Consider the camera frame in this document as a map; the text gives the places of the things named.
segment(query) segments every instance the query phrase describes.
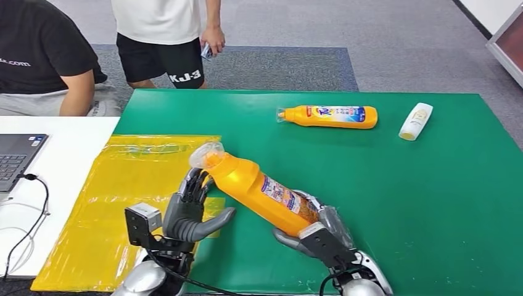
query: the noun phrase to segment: robotic arm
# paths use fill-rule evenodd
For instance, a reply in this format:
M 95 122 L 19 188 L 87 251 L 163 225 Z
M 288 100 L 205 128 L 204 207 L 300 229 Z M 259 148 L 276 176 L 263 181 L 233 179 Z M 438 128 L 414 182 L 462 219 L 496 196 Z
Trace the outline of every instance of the robotic arm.
M 184 282 L 238 295 L 187 278 L 194 243 L 222 228 L 235 214 L 234 208 L 226 208 L 217 217 L 202 222 L 204 202 L 213 184 L 211 178 L 204 184 L 207 176 L 201 169 L 189 170 L 169 202 L 163 223 L 160 212 L 146 203 L 125 209 L 129 240 L 132 245 L 145 248 L 148 257 L 135 266 L 112 296 L 181 295 Z M 336 209 L 306 192 L 295 192 L 317 209 L 319 221 L 302 230 L 299 237 L 288 236 L 279 229 L 274 229 L 273 234 L 281 244 L 326 265 L 330 275 L 321 283 L 320 295 L 331 279 L 342 296 L 392 295 L 392 288 L 376 262 L 354 246 Z M 162 225 L 163 235 L 153 235 Z

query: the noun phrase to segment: black shorts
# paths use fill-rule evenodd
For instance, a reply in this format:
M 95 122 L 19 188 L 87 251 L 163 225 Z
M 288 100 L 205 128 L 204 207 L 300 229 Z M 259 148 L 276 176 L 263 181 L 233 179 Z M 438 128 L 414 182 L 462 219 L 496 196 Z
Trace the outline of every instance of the black shorts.
M 177 45 L 142 43 L 118 34 L 116 45 L 127 82 L 140 82 L 167 72 L 176 88 L 204 83 L 200 39 Z

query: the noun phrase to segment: white cable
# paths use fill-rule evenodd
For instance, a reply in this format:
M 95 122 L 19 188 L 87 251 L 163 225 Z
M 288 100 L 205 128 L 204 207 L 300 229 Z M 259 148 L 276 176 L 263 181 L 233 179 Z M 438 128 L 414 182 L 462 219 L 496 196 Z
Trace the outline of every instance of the white cable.
M 9 203 L 6 203 L 6 202 L 3 202 L 3 203 L 0 203 L 0 207 L 3 207 L 3 206 L 6 206 L 6 205 L 21 205 L 23 207 L 28 207 L 28 208 L 32 208 L 33 210 L 37 210 L 38 212 L 42 212 L 42 209 L 41 208 L 37 208 L 35 206 L 32 206 L 32 205 L 27 205 L 25 203 L 19 203 L 19 202 L 9 202 Z M 27 244 L 27 246 L 25 247 L 25 249 L 23 250 L 23 252 L 20 254 L 20 257 L 18 258 L 18 260 L 16 261 L 16 263 L 13 265 L 13 267 L 9 270 L 8 274 L 12 274 L 13 272 L 17 271 L 18 269 L 20 269 L 25 263 L 27 263 L 27 261 L 29 261 L 29 258 L 31 258 L 31 255 L 33 254 L 33 251 L 35 250 L 35 240 L 34 240 L 34 237 L 36 236 L 36 234 L 38 233 L 38 230 L 40 229 L 40 227 L 42 226 L 42 224 L 44 223 L 44 221 L 46 220 L 47 216 L 49 215 L 49 211 L 48 211 L 48 208 L 49 208 L 49 202 L 47 203 L 47 207 L 46 207 L 46 211 L 45 211 L 45 214 L 43 216 L 43 219 L 40 221 L 40 223 L 38 224 L 38 226 L 34 229 L 34 234 L 31 235 L 29 234 L 29 236 L 27 237 L 27 239 L 29 239 L 29 244 Z M 27 234 L 27 231 L 22 229 L 22 228 L 19 228 L 19 227 L 5 227 L 5 228 L 0 228 L 0 231 L 2 230 L 6 230 L 6 229 L 16 229 L 16 230 L 19 230 L 19 231 L 22 231 L 24 232 L 24 234 Z M 29 248 L 29 246 L 31 246 L 31 249 L 28 253 L 27 256 L 25 256 L 25 258 L 23 259 L 23 261 L 20 263 L 20 261 L 22 260 L 22 258 L 24 257 L 24 254 L 25 252 L 27 251 L 27 248 Z
M 0 231 L 2 230 L 7 230 L 7 229 L 16 229 L 16 230 L 19 230 L 21 232 L 24 232 L 25 234 L 27 234 L 27 231 L 22 229 L 22 228 L 19 228 L 19 227 L 4 227 L 4 228 L 0 228 Z M 13 273 L 14 271 L 17 271 L 19 268 L 21 268 L 28 260 L 29 260 L 29 257 L 31 257 L 31 255 L 33 254 L 33 251 L 35 249 L 35 241 L 33 240 L 33 236 L 29 235 L 27 237 L 29 239 L 29 244 L 27 244 L 25 246 L 25 249 L 23 250 L 23 252 L 20 254 L 20 257 L 18 258 L 18 261 L 16 261 L 16 263 L 13 265 L 13 267 L 11 268 L 11 270 L 9 270 L 9 273 Z M 19 265 L 20 263 L 20 260 L 23 258 L 25 252 L 27 251 L 27 248 L 29 248 L 29 246 L 31 247 L 30 251 L 29 251 L 29 255 L 26 257 L 26 259 L 22 262 L 21 265 Z

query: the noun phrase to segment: white bottle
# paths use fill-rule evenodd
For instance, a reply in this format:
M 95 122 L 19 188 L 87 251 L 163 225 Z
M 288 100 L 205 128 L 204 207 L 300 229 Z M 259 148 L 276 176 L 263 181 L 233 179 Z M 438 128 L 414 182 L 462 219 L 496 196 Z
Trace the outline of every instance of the white bottle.
M 410 112 L 409 116 L 400 129 L 400 138 L 414 141 L 425 127 L 427 120 L 432 114 L 433 107 L 425 103 L 418 103 Z

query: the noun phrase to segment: white t-shirt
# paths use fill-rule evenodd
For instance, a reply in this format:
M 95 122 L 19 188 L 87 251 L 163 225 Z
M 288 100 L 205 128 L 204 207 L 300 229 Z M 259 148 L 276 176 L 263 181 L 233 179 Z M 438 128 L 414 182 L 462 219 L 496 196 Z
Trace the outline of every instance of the white t-shirt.
M 112 0 L 118 33 L 152 44 L 190 42 L 200 35 L 199 0 Z

